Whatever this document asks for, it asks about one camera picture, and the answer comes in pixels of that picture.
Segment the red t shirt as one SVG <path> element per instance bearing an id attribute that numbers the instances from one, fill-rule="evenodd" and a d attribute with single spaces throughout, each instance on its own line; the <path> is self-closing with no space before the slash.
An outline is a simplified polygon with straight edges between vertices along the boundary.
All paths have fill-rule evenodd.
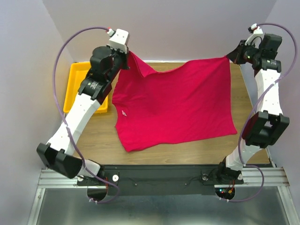
<path id="1" fill-rule="evenodd" d="M 158 72 L 134 53 L 112 95 L 116 130 L 127 152 L 234 135 L 226 57 L 190 60 Z"/>

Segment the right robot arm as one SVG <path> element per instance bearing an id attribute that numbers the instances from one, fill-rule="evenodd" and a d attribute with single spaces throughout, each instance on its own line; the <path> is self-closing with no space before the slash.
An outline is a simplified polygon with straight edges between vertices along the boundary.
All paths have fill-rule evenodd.
<path id="1" fill-rule="evenodd" d="M 254 43 L 257 37 L 261 40 L 259 46 Z M 248 160 L 260 150 L 274 145 L 290 123 L 289 117 L 283 115 L 279 101 L 281 62 L 275 57 L 281 43 L 282 37 L 278 35 L 252 35 L 241 40 L 227 54 L 227 58 L 237 65 L 252 65 L 258 100 L 241 132 L 238 146 L 216 170 L 216 179 L 220 183 L 241 180 L 241 170 Z"/>

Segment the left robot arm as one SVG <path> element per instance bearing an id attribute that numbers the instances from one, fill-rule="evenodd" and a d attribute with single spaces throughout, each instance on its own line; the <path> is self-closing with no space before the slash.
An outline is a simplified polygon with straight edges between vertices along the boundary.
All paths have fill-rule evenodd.
<path id="1" fill-rule="evenodd" d="M 90 58 L 90 68 L 80 84 L 75 101 L 64 121 L 47 143 L 40 143 L 37 153 L 44 165 L 67 178 L 88 176 L 95 185 L 104 181 L 103 166 L 82 157 L 74 157 L 76 143 L 88 121 L 112 90 L 112 81 L 121 69 L 128 69 L 128 47 L 97 47 Z"/>

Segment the yellow plastic tray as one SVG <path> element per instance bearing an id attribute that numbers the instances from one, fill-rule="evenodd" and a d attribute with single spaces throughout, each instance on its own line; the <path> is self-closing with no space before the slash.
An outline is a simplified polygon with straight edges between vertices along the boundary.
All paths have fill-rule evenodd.
<path id="1" fill-rule="evenodd" d="M 90 62 L 72 63 L 70 67 L 63 112 L 69 113 L 75 101 L 81 82 L 90 69 Z"/>

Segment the white knob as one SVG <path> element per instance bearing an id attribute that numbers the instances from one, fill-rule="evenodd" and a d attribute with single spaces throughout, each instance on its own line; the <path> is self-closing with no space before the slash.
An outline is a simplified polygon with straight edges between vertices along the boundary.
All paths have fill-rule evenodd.
<path id="1" fill-rule="evenodd" d="M 113 180 L 114 182 L 117 182 L 117 181 L 119 180 L 119 176 L 116 175 L 116 174 L 113 175 L 112 180 Z"/>

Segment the silver knob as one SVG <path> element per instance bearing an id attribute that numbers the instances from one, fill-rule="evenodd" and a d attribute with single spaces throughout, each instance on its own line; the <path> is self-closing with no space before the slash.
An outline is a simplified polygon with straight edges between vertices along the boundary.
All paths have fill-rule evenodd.
<path id="1" fill-rule="evenodd" d="M 208 175 L 207 174 L 203 174 L 202 175 L 202 180 L 203 181 L 207 181 L 209 178 L 208 178 Z"/>

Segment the left aluminium side rail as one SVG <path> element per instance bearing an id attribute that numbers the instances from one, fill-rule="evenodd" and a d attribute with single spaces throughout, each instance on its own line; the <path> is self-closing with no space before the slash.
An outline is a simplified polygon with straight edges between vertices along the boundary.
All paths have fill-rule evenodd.
<path id="1" fill-rule="evenodd" d="M 52 149 L 65 154 L 67 154 L 68 152 L 69 145 L 69 137 L 66 127 L 66 124 L 64 123 L 64 121 L 62 121 L 58 130 L 48 141 Z"/>

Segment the aluminium frame rail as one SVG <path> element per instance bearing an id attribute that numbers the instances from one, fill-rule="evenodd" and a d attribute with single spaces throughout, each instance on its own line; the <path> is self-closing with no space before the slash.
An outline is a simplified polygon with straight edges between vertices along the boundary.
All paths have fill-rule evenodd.
<path id="1" fill-rule="evenodd" d="M 244 168 L 242 170 L 242 186 L 260 187 L 264 178 L 264 187 L 287 187 L 290 186 L 285 170 L 282 167 L 261 168 L 261 172 L 256 168 Z"/>

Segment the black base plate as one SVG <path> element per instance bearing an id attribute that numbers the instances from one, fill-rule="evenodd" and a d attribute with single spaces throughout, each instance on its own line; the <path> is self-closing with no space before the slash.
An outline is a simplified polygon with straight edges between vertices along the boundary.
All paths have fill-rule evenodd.
<path id="1" fill-rule="evenodd" d="M 113 175 L 119 180 L 113 181 Z M 89 174 L 82 175 L 76 187 L 87 188 L 88 197 L 106 200 L 113 196 L 142 195 L 214 195 L 215 185 L 243 184 L 241 171 L 232 171 L 221 165 L 105 165 L 100 177 L 107 185 Z"/>

